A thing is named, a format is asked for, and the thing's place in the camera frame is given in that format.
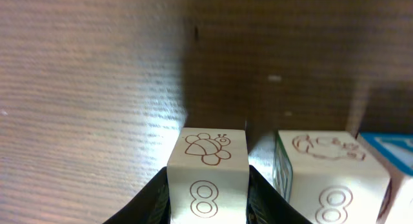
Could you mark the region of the white block blue side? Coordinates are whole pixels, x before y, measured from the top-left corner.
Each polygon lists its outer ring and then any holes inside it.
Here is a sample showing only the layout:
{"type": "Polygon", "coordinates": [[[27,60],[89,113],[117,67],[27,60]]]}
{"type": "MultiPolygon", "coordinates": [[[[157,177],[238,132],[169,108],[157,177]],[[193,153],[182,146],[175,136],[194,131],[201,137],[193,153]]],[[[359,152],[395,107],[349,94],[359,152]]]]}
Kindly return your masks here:
{"type": "Polygon", "coordinates": [[[412,224],[412,135],[361,132],[357,140],[390,174],[377,222],[412,224]]]}

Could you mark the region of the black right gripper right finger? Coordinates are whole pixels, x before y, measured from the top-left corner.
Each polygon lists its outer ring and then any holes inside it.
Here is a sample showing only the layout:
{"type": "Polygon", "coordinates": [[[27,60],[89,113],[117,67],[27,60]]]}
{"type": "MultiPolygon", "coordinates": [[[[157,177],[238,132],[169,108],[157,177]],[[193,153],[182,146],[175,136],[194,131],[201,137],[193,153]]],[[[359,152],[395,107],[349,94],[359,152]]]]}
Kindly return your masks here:
{"type": "Polygon", "coordinates": [[[289,205],[252,165],[249,166],[247,224],[311,224],[289,205]]]}

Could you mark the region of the white block yellow side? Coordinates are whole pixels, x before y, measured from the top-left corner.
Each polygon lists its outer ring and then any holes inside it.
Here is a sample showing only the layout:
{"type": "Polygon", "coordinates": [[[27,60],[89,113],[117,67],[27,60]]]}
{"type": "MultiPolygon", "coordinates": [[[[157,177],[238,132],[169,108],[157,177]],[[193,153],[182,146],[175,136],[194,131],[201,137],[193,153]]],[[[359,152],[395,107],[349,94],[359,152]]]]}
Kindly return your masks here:
{"type": "Polygon", "coordinates": [[[183,128],[166,172],[172,223],[247,222],[249,163],[245,131],[183,128]]]}

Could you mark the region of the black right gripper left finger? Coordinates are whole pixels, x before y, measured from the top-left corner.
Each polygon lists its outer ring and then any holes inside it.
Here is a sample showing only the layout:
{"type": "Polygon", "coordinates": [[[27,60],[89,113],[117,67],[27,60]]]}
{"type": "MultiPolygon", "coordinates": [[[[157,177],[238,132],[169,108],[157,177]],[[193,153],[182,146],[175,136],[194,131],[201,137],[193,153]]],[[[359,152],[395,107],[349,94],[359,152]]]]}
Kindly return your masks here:
{"type": "Polygon", "coordinates": [[[170,224],[166,167],[104,224],[170,224]]]}

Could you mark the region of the white block green side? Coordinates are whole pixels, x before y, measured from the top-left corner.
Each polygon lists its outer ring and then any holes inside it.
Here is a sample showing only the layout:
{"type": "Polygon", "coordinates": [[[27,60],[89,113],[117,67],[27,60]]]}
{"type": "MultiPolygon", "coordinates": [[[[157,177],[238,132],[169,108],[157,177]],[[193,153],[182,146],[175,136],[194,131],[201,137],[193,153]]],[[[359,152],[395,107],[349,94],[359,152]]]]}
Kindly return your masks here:
{"type": "Polygon", "coordinates": [[[390,176],[351,134],[278,130],[273,183],[311,223],[375,223],[390,176]]]}

